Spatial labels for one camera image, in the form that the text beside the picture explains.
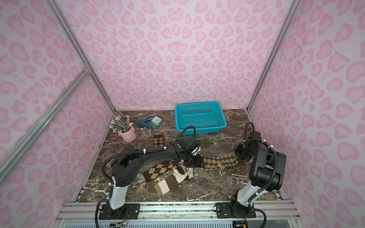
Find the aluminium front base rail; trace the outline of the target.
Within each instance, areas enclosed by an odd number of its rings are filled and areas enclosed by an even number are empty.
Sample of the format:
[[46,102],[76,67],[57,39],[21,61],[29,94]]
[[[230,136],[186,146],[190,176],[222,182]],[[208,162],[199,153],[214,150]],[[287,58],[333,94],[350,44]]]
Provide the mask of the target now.
[[304,225],[290,200],[258,201],[248,216],[233,217],[228,201],[133,202],[125,209],[128,215],[102,215],[101,228],[302,228]]

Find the brown yellow argyle sock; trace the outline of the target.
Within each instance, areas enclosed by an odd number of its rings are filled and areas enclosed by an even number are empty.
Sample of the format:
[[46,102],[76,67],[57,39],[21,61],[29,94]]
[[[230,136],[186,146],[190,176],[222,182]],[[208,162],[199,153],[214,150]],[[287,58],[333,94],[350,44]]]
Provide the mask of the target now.
[[165,145],[165,142],[164,142],[163,134],[153,136],[153,147],[154,148],[163,147],[164,145]]
[[152,182],[161,175],[174,169],[174,165],[171,161],[164,161],[159,164],[153,165],[150,169],[143,172],[143,177],[146,182]]

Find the beige green argyle sock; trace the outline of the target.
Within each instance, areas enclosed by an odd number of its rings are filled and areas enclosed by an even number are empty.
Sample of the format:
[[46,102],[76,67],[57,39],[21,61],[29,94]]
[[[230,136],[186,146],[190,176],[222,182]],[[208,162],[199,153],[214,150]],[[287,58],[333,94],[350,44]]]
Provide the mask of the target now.
[[187,168],[183,165],[183,161],[180,161],[175,165],[174,176],[179,183],[184,180],[190,180],[194,177],[193,168]]
[[203,156],[203,168],[206,171],[224,170],[225,168],[233,167],[238,163],[238,157],[234,152],[218,157]]

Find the dark teal stapler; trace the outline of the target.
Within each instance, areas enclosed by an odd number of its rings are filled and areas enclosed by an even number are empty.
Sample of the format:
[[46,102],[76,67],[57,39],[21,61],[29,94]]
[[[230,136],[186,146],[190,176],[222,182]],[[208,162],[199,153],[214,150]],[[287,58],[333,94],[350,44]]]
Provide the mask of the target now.
[[148,129],[153,129],[154,127],[152,125],[149,124],[149,122],[153,119],[154,117],[150,117],[150,118],[146,118],[143,120],[139,120],[137,121],[137,125],[141,128],[148,128]]

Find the teal plastic mesh basket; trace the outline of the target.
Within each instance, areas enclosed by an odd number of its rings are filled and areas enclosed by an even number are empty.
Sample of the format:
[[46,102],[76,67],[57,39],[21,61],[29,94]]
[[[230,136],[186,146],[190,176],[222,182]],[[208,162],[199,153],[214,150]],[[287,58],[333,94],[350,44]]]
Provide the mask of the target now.
[[[175,125],[184,135],[218,133],[227,126],[223,109],[218,102],[179,104],[175,107]],[[194,126],[196,131],[187,127]]]

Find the small mint alarm clock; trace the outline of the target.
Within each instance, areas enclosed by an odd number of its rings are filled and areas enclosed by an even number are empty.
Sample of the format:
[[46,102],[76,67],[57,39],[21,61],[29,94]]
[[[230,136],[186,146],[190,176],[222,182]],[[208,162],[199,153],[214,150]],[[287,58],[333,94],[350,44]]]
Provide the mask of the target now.
[[155,126],[159,126],[162,123],[162,118],[155,116],[152,118],[151,123]]

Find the brown cream striped sock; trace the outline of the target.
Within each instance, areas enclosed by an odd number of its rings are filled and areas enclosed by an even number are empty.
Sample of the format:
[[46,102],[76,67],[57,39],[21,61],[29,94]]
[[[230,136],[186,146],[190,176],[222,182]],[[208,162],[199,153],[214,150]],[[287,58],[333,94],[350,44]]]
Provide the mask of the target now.
[[181,174],[179,171],[174,170],[173,174],[167,177],[166,179],[160,181],[158,184],[154,186],[158,197],[163,196],[164,194],[170,192],[179,186],[181,182],[188,179],[190,177],[190,172],[186,172]]

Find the pink metal pencil cup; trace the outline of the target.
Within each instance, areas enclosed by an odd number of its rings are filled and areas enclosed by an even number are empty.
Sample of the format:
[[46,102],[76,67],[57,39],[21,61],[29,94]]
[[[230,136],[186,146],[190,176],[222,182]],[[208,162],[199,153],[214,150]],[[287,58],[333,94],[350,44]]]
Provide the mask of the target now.
[[118,135],[127,143],[132,142],[134,139],[136,139],[136,132],[132,126],[128,131],[119,132]]

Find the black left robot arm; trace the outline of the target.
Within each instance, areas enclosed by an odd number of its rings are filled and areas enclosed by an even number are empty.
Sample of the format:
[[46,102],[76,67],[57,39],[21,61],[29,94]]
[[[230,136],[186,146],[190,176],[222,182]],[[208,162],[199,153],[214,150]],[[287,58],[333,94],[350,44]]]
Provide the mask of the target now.
[[164,161],[183,161],[183,165],[187,168],[205,167],[200,149],[198,141],[191,136],[156,148],[136,149],[130,146],[121,153],[107,158],[101,166],[101,173],[111,186],[109,207],[115,211],[125,206],[129,184],[134,182],[139,170],[146,165]]

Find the bundle of coloured pencils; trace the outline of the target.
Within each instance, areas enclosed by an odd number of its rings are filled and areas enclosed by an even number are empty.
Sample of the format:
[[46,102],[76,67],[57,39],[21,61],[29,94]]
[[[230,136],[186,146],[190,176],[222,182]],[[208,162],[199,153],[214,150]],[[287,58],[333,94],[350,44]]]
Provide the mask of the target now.
[[114,133],[126,133],[131,130],[133,126],[133,122],[131,122],[129,116],[121,117],[116,116],[110,123],[109,128]]

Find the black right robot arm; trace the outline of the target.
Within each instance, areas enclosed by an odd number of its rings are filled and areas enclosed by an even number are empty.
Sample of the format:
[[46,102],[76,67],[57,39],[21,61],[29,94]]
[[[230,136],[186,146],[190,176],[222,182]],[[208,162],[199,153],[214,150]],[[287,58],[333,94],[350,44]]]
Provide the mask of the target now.
[[235,154],[242,161],[252,161],[249,182],[231,200],[231,215],[242,218],[254,211],[254,202],[262,195],[281,188],[287,157],[263,140],[257,131],[239,144]]

